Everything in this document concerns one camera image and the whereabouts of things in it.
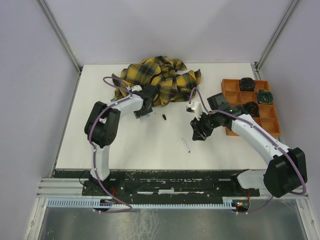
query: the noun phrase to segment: white table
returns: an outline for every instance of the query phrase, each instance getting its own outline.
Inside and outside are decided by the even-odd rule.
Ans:
[[[204,99],[221,92],[222,79],[254,78],[249,63],[187,63],[188,70],[201,69],[199,89]],[[108,103],[114,88],[102,78],[120,76],[128,64],[85,65],[66,127],[56,169],[90,169],[91,146],[84,133],[89,114],[97,101]],[[216,128],[206,141],[192,141],[186,102],[171,102],[153,108],[150,116],[136,119],[129,114],[120,120],[117,137],[110,148],[111,169],[126,170],[236,170],[265,169],[259,154],[241,137],[226,136]],[[184,138],[190,153],[181,138]]]

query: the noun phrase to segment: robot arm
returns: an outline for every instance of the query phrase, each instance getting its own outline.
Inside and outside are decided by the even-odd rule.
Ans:
[[[127,114],[134,113],[138,119],[151,113],[152,103],[158,93],[158,89],[153,85],[146,85],[144,89],[139,85],[131,88],[132,98],[123,101],[107,110],[100,118],[92,133],[92,143],[95,145],[96,170],[101,181],[104,181],[110,174],[109,169],[109,150],[111,143],[115,140],[118,132],[120,118]],[[90,116],[86,122],[84,132],[89,138],[91,128],[98,115],[108,106],[103,102],[96,102],[92,108]],[[91,164],[91,175],[97,179],[93,163]]]
[[[204,141],[212,134],[215,128],[224,126],[243,137],[268,165],[267,170],[245,170],[234,176],[242,188],[267,189],[273,196],[280,198],[301,186],[301,182],[292,165],[279,148],[283,149],[291,157],[304,182],[307,182],[306,159],[301,149],[290,149],[274,139],[253,120],[242,106],[231,107],[222,93],[209,97],[207,100],[212,110],[227,112],[248,121],[250,124],[221,112],[206,114],[202,111],[199,102],[191,102],[187,105],[187,111],[195,114],[195,118],[190,123],[193,128],[192,140]],[[256,128],[276,142],[278,147],[274,147]]]

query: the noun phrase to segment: plaid blanket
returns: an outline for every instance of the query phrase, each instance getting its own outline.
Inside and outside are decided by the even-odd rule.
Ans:
[[[178,70],[187,70],[186,65],[179,59],[169,59],[167,56],[156,56],[144,59],[140,64],[130,64],[121,72],[123,79],[130,87],[146,84],[158,87],[159,94],[154,98],[153,105],[165,106],[169,102],[188,101],[192,88],[201,83],[201,71],[190,70],[183,74],[176,74]],[[123,83],[113,80],[114,85],[126,88]],[[116,89],[115,99],[122,99],[127,93]]]

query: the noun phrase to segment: marker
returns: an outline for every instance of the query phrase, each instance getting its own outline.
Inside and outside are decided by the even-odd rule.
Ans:
[[[188,153],[190,153],[190,149],[188,148],[186,141],[183,138],[181,138],[181,140],[182,140],[183,145],[185,146],[186,150],[188,151]]]

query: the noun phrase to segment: wooden organizer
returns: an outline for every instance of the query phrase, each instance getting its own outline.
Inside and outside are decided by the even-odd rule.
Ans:
[[[258,103],[256,94],[260,89],[270,91],[268,81],[255,80],[254,91],[240,91],[239,79],[223,79],[221,83],[222,92],[229,102],[234,107],[237,105],[243,106],[247,102]],[[277,112],[274,104],[258,104],[259,117],[253,119],[271,136],[277,138],[281,135],[281,130],[278,122]],[[225,128],[228,136],[238,136],[238,134]]]

